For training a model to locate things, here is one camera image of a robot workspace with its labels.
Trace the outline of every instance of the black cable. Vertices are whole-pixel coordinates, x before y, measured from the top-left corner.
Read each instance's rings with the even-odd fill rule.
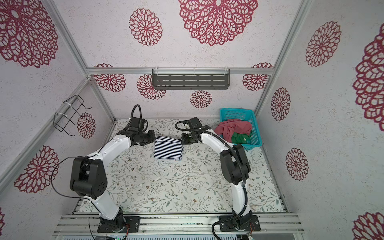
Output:
[[[131,121],[132,121],[133,113],[135,112],[135,109],[136,109],[137,107],[139,107],[140,118],[142,118],[142,116],[141,116],[141,107],[140,107],[140,105],[136,104],[136,105],[133,107],[132,111],[131,111],[131,117],[130,117],[130,119],[129,119],[128,124],[124,127],[124,130],[128,130],[128,127],[129,127],[129,125],[131,124]]]
[[[212,230],[212,233],[213,233],[213,235],[215,236],[215,238],[216,238],[217,240],[221,240],[221,239],[216,235],[215,230],[214,230],[214,227],[215,227],[216,225],[218,225],[218,224],[221,224],[221,223],[224,223],[224,222],[228,222],[228,221],[232,221],[232,220],[238,218],[239,216],[241,216],[241,215],[245,212],[245,209],[247,208],[247,205],[248,205],[248,195],[247,195],[247,190],[245,189],[245,185],[243,185],[242,187],[243,187],[244,195],[245,195],[245,201],[244,201],[244,207],[243,207],[243,209],[242,209],[238,214],[236,214],[235,216],[233,216],[233,217],[231,217],[231,218],[228,218],[228,219],[225,219],[225,220],[221,220],[221,221],[217,221],[217,222],[215,222],[214,224],[212,224],[212,228],[211,228],[211,230]]]
[[[56,190],[56,188],[53,186],[53,182],[52,182],[53,173],[54,173],[55,170],[60,166],[60,164],[61,164],[62,162],[64,162],[65,160],[67,160],[68,158],[77,158],[77,157],[67,157],[67,158],[65,158],[64,160],[62,160],[61,162],[59,162],[59,164],[57,164],[57,166],[53,169],[52,174],[51,174],[51,177],[50,177],[50,182],[51,182],[52,188],[53,188],[53,190],[54,190],[57,194],[59,194],[60,196],[63,196],[63,197],[69,197],[69,198],[76,198],[76,199],[86,199],[86,200],[89,200],[89,199],[87,199],[87,198],[85,198],[85,197],[71,197],[71,196],[63,195],[63,194],[59,193],[59,192]]]
[[[89,218],[88,218],[89,232],[91,233],[91,236],[92,236],[93,240],[96,240],[96,239],[94,238],[93,234],[92,234],[92,231],[91,231],[91,224],[89,223],[89,219],[90,219],[90,218],[94,218],[94,219],[98,219],[98,218],[97,218],[97,217],[89,217]]]
[[[234,150],[231,146],[229,146],[229,145],[226,143],[226,141],[224,141],[224,140],[223,140],[220,136],[218,136],[217,134],[212,133],[212,132],[208,132],[208,131],[205,131],[205,130],[201,130],[201,129],[186,129],[186,128],[179,128],[179,127],[177,126],[179,123],[186,123],[186,122],[185,122],[185,121],[178,121],[178,122],[175,124],[175,128],[176,128],[177,130],[180,130],[180,131],[189,131],[189,132],[195,131],[195,132],[203,132],[203,133],[207,133],[207,134],[209,134],[209,135],[211,135],[211,136],[214,136],[214,137],[217,138],[218,140],[220,140],[220,142],[224,143],[224,145],[229,149],[229,151],[231,151],[233,157],[234,157],[235,160],[236,160],[237,165],[239,166],[239,170],[240,170],[240,174],[241,174],[241,176],[242,176],[243,184],[245,185],[245,184],[247,183],[247,179],[245,178],[245,174],[244,174],[243,169],[242,169],[242,167],[241,167],[240,159],[239,159],[239,157],[237,156],[235,150]]]
[[[212,133],[212,132],[208,132],[208,131],[205,131],[205,130],[201,130],[201,129],[186,129],[186,128],[183,129],[183,128],[179,128],[179,127],[177,126],[179,123],[184,123],[184,124],[185,124],[185,123],[187,123],[187,122],[186,122],[186,121],[178,121],[178,122],[175,124],[175,128],[176,128],[177,130],[180,130],[180,131],[189,131],[189,132],[192,132],[192,131],[194,131],[194,132],[203,132],[203,133],[207,133],[207,134],[209,134],[209,135],[211,135],[211,136],[214,136],[215,138],[217,138],[218,140],[220,140],[220,142],[224,143],[224,145],[229,149],[229,151],[231,151],[231,153],[232,153],[233,157],[235,158],[236,163],[237,163],[237,165],[238,165],[238,167],[239,167],[240,174],[241,174],[241,176],[242,176],[242,180],[243,180],[243,182],[242,182],[242,187],[243,187],[244,195],[245,195],[245,203],[244,203],[244,207],[243,207],[243,209],[241,210],[240,213],[238,213],[237,215],[235,215],[235,216],[233,216],[233,217],[231,217],[231,218],[229,218],[229,219],[225,219],[225,220],[222,220],[222,221],[215,222],[215,223],[212,225],[212,233],[213,233],[213,235],[215,236],[215,238],[216,238],[217,240],[221,240],[221,239],[216,235],[215,230],[214,230],[214,226],[217,225],[217,224],[221,224],[221,223],[224,223],[224,222],[229,222],[229,221],[232,221],[233,219],[238,218],[240,215],[242,215],[242,214],[245,212],[245,209],[247,208],[247,204],[248,204],[247,190],[245,189],[245,184],[247,183],[247,179],[245,178],[245,174],[244,174],[243,169],[242,169],[242,167],[241,167],[240,159],[239,159],[239,157],[237,156],[237,153],[235,152],[235,150],[234,150],[231,146],[229,146],[229,144],[227,144],[226,141],[224,141],[224,140],[223,140],[220,136],[218,136],[217,134]]]

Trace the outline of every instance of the blue plastic basket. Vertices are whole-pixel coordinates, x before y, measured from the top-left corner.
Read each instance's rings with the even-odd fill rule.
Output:
[[[251,143],[252,144],[242,144],[244,149],[249,151],[255,147],[261,147],[262,139],[260,137],[260,131],[257,126],[255,113],[249,109],[242,108],[222,108],[220,109],[220,122],[226,121],[228,119],[237,118],[242,121],[248,121],[252,124],[251,131]]]

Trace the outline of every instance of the wire rack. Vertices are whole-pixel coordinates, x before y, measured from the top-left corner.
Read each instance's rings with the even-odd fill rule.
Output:
[[[75,104],[76,100],[80,103],[80,105],[75,109],[75,108],[73,107],[73,105]],[[63,131],[64,131],[64,132],[65,132],[66,134],[68,134],[69,136],[74,136],[74,135],[69,134],[69,133],[65,130],[65,128],[67,127],[67,125],[68,125],[70,122],[71,122],[73,125],[77,126],[77,124],[74,123],[74,122],[72,121],[72,118],[73,118],[73,116],[75,116],[76,114],[80,116],[78,110],[80,109],[81,106],[83,106],[85,109],[91,109],[92,107],[90,107],[90,108],[85,107],[85,106],[84,106],[84,100],[83,100],[79,95],[74,95],[74,96],[68,98],[67,100],[65,100],[63,103],[68,104],[68,105],[70,106],[70,108],[68,108],[64,113],[55,113],[55,114],[54,114],[54,116],[53,116],[53,126],[54,126],[57,130],[59,130],[60,132],[63,132]],[[71,117],[68,117],[68,115],[66,114],[66,113],[68,112],[69,109],[73,109],[73,110],[74,110],[74,113],[72,114]],[[62,116],[64,116],[66,119],[68,119],[68,121],[66,122],[66,124],[64,125],[64,127],[62,127],[62,126],[59,125],[59,121],[60,121],[60,119],[58,119],[58,120],[56,121],[56,118],[57,118],[57,116],[59,116],[59,115],[62,115]]]

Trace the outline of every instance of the pink cloth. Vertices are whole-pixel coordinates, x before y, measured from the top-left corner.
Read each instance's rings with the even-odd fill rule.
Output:
[[[248,121],[241,121],[240,119],[228,119],[221,122],[216,128],[215,133],[223,135],[227,142],[232,142],[232,135],[234,132],[240,134],[251,134],[252,125]]]

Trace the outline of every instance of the green cloth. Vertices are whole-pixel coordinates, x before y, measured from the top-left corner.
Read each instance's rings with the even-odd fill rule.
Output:
[[[232,135],[232,143],[251,144],[251,135],[246,135],[234,132]]]

